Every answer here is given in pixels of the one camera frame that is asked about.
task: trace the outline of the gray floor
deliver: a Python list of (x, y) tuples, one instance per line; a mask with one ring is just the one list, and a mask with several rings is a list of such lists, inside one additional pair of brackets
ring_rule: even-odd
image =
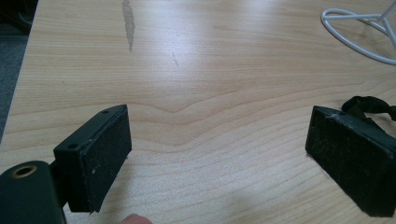
[(0, 143), (7, 122), (28, 36), (0, 22)]

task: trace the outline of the black foam block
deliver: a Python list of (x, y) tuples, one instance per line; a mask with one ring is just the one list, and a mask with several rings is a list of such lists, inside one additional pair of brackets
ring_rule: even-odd
[(99, 112), (54, 149), (72, 212), (99, 212), (131, 150), (126, 105)]

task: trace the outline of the black plastic housing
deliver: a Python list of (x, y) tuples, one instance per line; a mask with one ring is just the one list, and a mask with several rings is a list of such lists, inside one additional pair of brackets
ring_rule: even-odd
[(28, 161), (0, 175), (1, 223), (65, 223), (49, 165)]

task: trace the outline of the white wire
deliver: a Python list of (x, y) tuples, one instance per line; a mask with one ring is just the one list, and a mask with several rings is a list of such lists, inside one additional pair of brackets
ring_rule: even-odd
[[(395, 3), (396, 3), (396, 1), (394, 1), (393, 4), (388, 8), (388, 10), (386, 11), (387, 13), (390, 12), (389, 9), (392, 9), (394, 6), (396, 6)], [(328, 16), (329, 14), (338, 14), (338, 15), (342, 15), (342, 16)], [(386, 28), (382, 27), (375, 21), (370, 20), (370, 19), (378, 20), (380, 18), (382, 18), (382, 16), (379, 14), (358, 15), (356, 13), (353, 13), (353, 12), (350, 12), (350, 11), (347, 11), (347, 10), (344, 10), (341, 8), (326, 9), (325, 11), (323, 11), (323, 13), (321, 15), (321, 20), (323, 22), (323, 25), (327, 28), (327, 30), (329, 30), (330, 33), (332, 33), (332, 35), (334, 35), (337, 39), (339, 39), (345, 45), (349, 46), (350, 48), (356, 50), (357, 52), (359, 52), (369, 58), (375, 59), (382, 63), (389, 63), (389, 64), (396, 65), (396, 59), (390, 59), (390, 58), (383, 57), (381, 55), (372, 53), (371, 51), (356, 45), (355, 43), (353, 43), (352, 41), (348, 40), (343, 35), (338, 33), (338, 31), (336, 31), (332, 27), (332, 25), (329, 23), (329, 21), (331, 21), (331, 20), (352, 20), (353, 19), (353, 20), (362, 21), (362, 22), (374, 27), (375, 29), (377, 29), (378, 31), (383, 33), (384, 35), (387, 35), (390, 38), (392, 45), (396, 48), (395, 36), (394, 36), (393, 30), (391, 29), (391, 27), (388, 23), (388, 20), (386, 18), (382, 19), (382, 22), (384, 22), (384, 25), (386, 26)]]

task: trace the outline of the wood grain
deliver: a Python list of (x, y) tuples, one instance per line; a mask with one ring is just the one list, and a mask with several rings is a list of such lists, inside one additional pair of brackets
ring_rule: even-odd
[[(41, 0), (0, 149), (0, 171), (52, 150), (98, 111), (129, 106), (134, 150), (99, 214), (69, 223), (394, 223), (366, 216), (304, 150), (313, 105), (354, 95), (396, 105), (395, 67), (321, 24), (390, 1)], [(387, 39), (337, 24), (386, 55)], [(376, 117), (396, 135), (387, 117)]]

